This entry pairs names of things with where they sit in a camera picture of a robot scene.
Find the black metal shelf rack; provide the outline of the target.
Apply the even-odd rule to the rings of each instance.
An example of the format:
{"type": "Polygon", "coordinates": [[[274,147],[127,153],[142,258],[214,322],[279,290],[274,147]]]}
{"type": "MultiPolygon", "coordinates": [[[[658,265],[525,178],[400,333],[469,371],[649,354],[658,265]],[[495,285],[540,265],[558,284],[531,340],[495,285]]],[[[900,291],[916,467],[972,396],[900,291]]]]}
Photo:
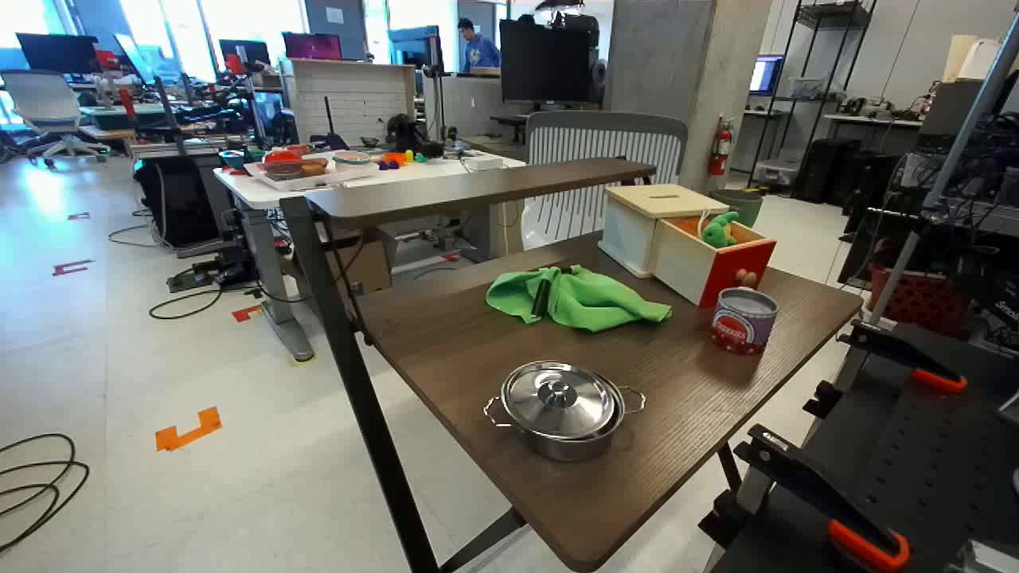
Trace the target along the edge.
{"type": "Polygon", "coordinates": [[[821,116],[853,80],[880,0],[792,0],[779,48],[755,61],[746,116],[755,129],[747,180],[790,184],[821,116]]]}

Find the green toy in drawer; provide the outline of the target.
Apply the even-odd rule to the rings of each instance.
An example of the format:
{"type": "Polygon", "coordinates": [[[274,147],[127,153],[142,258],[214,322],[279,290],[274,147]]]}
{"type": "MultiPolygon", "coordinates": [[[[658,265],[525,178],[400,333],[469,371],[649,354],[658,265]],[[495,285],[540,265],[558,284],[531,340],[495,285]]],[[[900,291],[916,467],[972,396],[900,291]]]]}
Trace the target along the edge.
{"type": "Polygon", "coordinates": [[[712,249],[732,244],[732,226],[739,222],[734,209],[716,212],[704,222],[701,239],[712,249]]]}

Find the far orange handled clamp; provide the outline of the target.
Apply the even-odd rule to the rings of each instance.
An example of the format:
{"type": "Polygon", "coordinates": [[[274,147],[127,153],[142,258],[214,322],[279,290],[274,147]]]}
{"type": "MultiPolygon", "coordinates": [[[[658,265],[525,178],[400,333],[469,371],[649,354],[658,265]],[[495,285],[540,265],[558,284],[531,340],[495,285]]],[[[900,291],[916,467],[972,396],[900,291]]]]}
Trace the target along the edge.
{"type": "Polygon", "coordinates": [[[912,340],[899,337],[888,326],[853,322],[850,330],[841,333],[841,344],[847,344],[847,360],[836,378],[821,378],[812,396],[806,400],[806,411],[817,421],[823,421],[836,407],[836,400],[853,389],[869,356],[903,367],[910,384],[939,394],[960,394],[968,389],[968,378],[959,369],[944,367],[939,356],[926,354],[912,340]]]}

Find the red fronted open drawer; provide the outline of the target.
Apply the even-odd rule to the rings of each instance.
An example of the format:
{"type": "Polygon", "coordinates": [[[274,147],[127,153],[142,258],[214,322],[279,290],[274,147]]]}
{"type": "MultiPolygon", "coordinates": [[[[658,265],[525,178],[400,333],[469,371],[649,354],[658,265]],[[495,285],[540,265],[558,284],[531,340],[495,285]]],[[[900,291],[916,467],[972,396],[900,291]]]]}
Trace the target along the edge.
{"type": "Polygon", "coordinates": [[[726,285],[757,285],[769,254],[772,239],[743,222],[726,249],[712,249],[697,236],[695,215],[670,215],[654,222],[649,274],[690,305],[712,305],[726,285]]]}

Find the white office chair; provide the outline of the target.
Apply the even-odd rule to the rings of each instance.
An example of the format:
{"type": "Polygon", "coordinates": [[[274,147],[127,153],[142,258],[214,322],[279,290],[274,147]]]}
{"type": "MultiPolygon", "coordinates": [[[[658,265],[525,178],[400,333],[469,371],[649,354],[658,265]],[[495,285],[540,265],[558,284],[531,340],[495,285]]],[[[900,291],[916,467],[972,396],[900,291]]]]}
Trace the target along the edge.
{"type": "Polygon", "coordinates": [[[112,147],[90,136],[80,121],[80,99],[59,73],[10,71],[4,88],[12,110],[34,129],[25,154],[55,169],[59,159],[105,162],[112,147]]]}

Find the white wooden drawer box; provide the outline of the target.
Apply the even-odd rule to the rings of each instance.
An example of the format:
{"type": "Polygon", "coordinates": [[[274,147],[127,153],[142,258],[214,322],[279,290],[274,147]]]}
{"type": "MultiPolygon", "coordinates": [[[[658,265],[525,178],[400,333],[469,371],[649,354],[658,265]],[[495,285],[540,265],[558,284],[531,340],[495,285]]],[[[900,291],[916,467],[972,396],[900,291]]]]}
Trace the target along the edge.
{"type": "Polygon", "coordinates": [[[607,184],[599,249],[634,278],[649,271],[654,222],[722,212],[726,204],[683,184],[607,184]]]}

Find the near orange handled clamp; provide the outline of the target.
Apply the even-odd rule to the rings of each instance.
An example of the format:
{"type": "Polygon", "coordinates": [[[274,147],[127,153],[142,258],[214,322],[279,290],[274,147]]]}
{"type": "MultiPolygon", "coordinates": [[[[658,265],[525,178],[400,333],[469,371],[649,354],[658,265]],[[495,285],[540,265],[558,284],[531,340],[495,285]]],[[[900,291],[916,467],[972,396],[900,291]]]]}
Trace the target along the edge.
{"type": "Polygon", "coordinates": [[[910,564],[910,541],[857,507],[779,431],[755,423],[746,443],[719,446],[716,459],[729,487],[701,518],[716,543],[729,548],[763,513],[768,496],[785,489],[823,518],[826,543],[867,573],[900,573],[910,564]]]}

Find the person in blue shirt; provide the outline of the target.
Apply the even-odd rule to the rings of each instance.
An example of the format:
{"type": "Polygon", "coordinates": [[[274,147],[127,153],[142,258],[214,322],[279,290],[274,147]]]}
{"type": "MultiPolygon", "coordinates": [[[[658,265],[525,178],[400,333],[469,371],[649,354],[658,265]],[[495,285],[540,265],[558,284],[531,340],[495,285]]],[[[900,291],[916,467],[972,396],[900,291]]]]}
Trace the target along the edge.
{"type": "Polygon", "coordinates": [[[458,21],[462,36],[462,71],[466,73],[492,73],[501,66],[501,52],[490,37],[476,31],[470,20],[458,21]]]}

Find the green cloth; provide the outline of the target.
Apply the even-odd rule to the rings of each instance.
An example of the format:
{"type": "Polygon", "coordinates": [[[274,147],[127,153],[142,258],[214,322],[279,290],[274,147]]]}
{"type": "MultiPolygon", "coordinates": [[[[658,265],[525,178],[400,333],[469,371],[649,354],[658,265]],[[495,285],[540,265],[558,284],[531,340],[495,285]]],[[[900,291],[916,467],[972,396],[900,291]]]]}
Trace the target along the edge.
{"type": "Polygon", "coordinates": [[[523,323],[554,322],[587,333],[670,317],[668,302],[642,299],[634,285],[583,265],[501,274],[487,285],[483,302],[523,323]]]}

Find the orange handled clamp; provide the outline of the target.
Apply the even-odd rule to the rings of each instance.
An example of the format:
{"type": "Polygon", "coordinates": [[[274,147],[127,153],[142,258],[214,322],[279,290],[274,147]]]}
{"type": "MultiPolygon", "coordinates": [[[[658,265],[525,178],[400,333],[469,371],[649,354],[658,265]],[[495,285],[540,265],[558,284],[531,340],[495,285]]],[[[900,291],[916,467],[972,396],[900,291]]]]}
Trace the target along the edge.
{"type": "Polygon", "coordinates": [[[960,394],[968,389],[968,378],[959,369],[944,367],[939,356],[926,354],[912,340],[899,337],[888,326],[853,322],[850,330],[841,333],[841,344],[847,344],[847,360],[836,378],[821,378],[812,396],[806,400],[806,411],[817,421],[823,421],[836,407],[836,400],[853,389],[869,356],[903,367],[910,384],[939,394],[960,394]]]}
{"type": "Polygon", "coordinates": [[[763,513],[768,496],[785,489],[823,518],[826,543],[867,573],[900,573],[910,564],[910,541],[857,507],[779,431],[755,423],[746,443],[719,446],[716,459],[729,487],[701,518],[716,543],[729,548],[763,513]]]}

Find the black table frame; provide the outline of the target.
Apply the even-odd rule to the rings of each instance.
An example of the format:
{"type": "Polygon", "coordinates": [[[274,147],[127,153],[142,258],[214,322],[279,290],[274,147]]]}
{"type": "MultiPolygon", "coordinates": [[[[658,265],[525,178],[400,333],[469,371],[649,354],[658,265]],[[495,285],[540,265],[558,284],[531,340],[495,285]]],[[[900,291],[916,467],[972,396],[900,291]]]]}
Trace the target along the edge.
{"type": "Polygon", "coordinates": [[[490,206],[506,200],[523,200],[558,184],[558,169],[518,166],[448,175],[433,180],[390,180],[358,191],[325,191],[306,197],[284,197],[279,209],[289,229],[289,244],[301,271],[306,291],[321,322],[325,340],[339,371],[339,384],[354,407],[357,429],[370,452],[374,480],[383,487],[390,525],[398,530],[400,550],[411,573],[454,573],[469,560],[481,556],[513,530],[525,525],[518,508],[506,508],[487,529],[481,529],[466,548],[458,548],[445,564],[435,560],[427,536],[416,499],[411,494],[404,463],[398,459],[389,421],[383,413],[377,394],[372,389],[366,360],[358,354],[357,333],[366,326],[358,302],[354,291],[339,291],[314,226],[321,219],[337,219],[351,226],[374,226],[390,219],[431,215],[462,206],[490,206]]]}

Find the red labelled tin can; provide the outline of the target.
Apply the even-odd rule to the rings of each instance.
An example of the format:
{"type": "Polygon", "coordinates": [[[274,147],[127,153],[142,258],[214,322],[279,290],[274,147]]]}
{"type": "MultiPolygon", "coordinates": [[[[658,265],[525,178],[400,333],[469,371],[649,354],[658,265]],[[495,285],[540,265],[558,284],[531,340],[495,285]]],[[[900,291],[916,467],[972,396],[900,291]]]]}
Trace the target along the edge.
{"type": "Polygon", "coordinates": [[[711,333],[722,351],[762,354],[776,322],[776,302],[751,285],[726,285],[716,296],[711,333]]]}

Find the white slatted partition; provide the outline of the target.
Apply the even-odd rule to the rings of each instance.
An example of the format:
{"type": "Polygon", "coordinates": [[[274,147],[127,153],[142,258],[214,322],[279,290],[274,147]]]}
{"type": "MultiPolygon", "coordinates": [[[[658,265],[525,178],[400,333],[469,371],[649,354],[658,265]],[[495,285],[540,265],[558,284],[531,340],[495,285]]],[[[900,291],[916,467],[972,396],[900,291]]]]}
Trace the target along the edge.
{"type": "Polygon", "coordinates": [[[523,204],[523,244],[540,249],[606,226],[607,184],[670,184],[686,148],[674,116],[638,110],[537,110],[525,162],[558,169],[549,191],[523,204]]]}

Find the red fire extinguisher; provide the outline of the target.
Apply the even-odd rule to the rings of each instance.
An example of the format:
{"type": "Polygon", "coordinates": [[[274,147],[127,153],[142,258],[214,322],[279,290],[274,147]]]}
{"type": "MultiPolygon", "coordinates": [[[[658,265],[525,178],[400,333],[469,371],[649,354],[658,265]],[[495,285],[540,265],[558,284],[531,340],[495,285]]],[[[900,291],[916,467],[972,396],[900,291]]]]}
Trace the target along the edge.
{"type": "Polygon", "coordinates": [[[711,144],[707,178],[719,178],[729,171],[732,144],[734,144],[732,121],[719,114],[712,144],[711,144]]]}

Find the white standing desk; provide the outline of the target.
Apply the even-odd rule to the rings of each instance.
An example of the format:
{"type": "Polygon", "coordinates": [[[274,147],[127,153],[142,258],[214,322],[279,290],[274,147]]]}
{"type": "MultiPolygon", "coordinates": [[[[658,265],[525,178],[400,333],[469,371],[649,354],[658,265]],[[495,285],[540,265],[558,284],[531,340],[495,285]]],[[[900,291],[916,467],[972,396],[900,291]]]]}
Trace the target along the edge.
{"type": "Polygon", "coordinates": [[[469,153],[466,159],[423,159],[400,169],[377,169],[374,162],[354,162],[351,153],[325,153],[329,169],[301,178],[268,178],[259,162],[241,169],[217,169],[214,178],[230,191],[241,215],[241,236],[254,258],[259,284],[264,291],[268,323],[296,362],[314,356],[306,326],[296,322],[286,281],[284,254],[274,239],[274,212],[284,197],[306,197],[314,191],[354,191],[390,180],[433,180],[469,171],[518,169],[518,159],[495,153],[469,153]]]}

